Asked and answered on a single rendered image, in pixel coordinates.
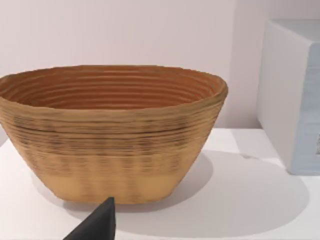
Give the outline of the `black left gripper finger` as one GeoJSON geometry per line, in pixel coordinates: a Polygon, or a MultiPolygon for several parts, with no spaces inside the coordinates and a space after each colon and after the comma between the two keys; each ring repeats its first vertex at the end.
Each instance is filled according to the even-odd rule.
{"type": "Polygon", "coordinates": [[[115,240],[115,198],[108,197],[63,240],[115,240]]]}

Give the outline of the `woven wicker basket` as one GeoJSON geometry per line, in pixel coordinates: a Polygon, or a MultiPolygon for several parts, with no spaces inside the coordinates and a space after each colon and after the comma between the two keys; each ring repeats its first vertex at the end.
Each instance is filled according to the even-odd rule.
{"type": "Polygon", "coordinates": [[[144,204],[169,196],[228,95],[210,73],[158,65],[76,65],[0,78],[0,124],[58,198],[144,204]]]}

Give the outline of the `pale microwave oven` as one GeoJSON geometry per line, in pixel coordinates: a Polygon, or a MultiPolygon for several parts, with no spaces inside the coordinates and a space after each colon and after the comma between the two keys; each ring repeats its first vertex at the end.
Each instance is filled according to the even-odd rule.
{"type": "Polygon", "coordinates": [[[257,119],[289,173],[320,176],[320,19],[266,24],[257,119]]]}

